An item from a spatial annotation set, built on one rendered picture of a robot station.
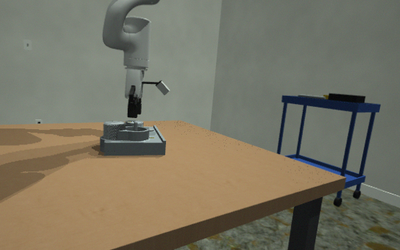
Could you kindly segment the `grey spur gear with yellow arrow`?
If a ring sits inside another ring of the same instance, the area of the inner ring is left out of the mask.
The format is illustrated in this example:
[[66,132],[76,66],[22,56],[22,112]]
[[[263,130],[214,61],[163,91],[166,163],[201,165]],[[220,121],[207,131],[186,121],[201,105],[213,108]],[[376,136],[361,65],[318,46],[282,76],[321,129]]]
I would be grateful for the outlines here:
[[134,122],[138,122],[138,126],[141,126],[141,127],[143,127],[144,126],[144,122],[141,122],[141,121],[133,121],[133,120],[131,120],[131,121],[126,121],[126,126],[133,126],[134,125]]

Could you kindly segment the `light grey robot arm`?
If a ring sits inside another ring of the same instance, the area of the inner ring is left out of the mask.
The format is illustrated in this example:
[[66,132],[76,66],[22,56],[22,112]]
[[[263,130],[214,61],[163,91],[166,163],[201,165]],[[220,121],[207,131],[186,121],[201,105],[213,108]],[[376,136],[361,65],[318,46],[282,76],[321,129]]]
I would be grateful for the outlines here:
[[[143,17],[126,16],[136,6],[155,5],[159,1],[112,0],[108,6],[103,25],[103,42],[111,49],[124,51],[124,65],[129,65],[127,67],[149,67],[151,22]],[[164,95],[170,91],[162,81],[143,81],[142,84],[156,84]]]

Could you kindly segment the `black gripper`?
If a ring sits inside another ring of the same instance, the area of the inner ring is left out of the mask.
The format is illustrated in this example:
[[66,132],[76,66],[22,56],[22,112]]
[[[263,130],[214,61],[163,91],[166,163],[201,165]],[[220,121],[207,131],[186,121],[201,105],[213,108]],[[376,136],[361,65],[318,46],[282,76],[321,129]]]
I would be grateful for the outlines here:
[[127,69],[125,97],[129,98],[127,117],[137,118],[141,114],[141,98],[144,89],[142,82],[144,81],[144,70],[147,71],[147,69],[132,67],[125,67],[125,69]]

